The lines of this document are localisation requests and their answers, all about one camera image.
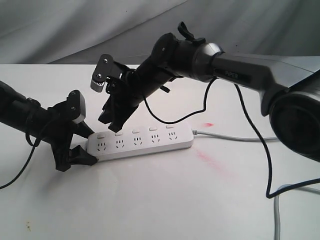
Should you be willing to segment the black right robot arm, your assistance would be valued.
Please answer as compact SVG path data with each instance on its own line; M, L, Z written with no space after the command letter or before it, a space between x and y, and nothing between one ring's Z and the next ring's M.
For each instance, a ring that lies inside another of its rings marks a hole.
M150 56L132 69L103 54L94 70L91 88L106 90L109 98L99 121L118 132L139 104L165 83L190 78L208 83L223 79L254 90L260 111L269 118L277 138L304 157L320 159L320 58L230 54L204 38L195 38L184 23L183 39L162 35Z

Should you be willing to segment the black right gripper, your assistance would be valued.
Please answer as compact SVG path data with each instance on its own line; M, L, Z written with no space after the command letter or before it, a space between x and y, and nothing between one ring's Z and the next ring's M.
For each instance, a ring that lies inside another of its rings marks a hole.
M98 121L109 124L108 129L118 133L148 95L148 83L143 81L140 68L114 63L105 84L109 98Z

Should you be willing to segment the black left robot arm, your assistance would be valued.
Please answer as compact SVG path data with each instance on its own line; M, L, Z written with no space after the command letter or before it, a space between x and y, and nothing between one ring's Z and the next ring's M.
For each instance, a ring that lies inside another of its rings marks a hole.
M87 139L94 131L85 123L86 102L79 90L72 90L65 101L44 109L4 82L0 83L0 121L25 134L29 143L33 136L51 146L55 168L65 172L72 165L92 166L97 158L80 145L70 148L72 138Z

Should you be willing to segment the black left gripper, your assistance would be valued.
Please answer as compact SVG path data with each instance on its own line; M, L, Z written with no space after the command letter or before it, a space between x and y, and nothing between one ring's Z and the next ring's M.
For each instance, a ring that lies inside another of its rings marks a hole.
M75 124L72 120L72 106L67 100L47 109L50 124L46 129L46 139L51 145L55 169L65 172L73 165L93 166L98 159L87 153L81 145L70 149L73 134L88 138L95 132L82 121Z

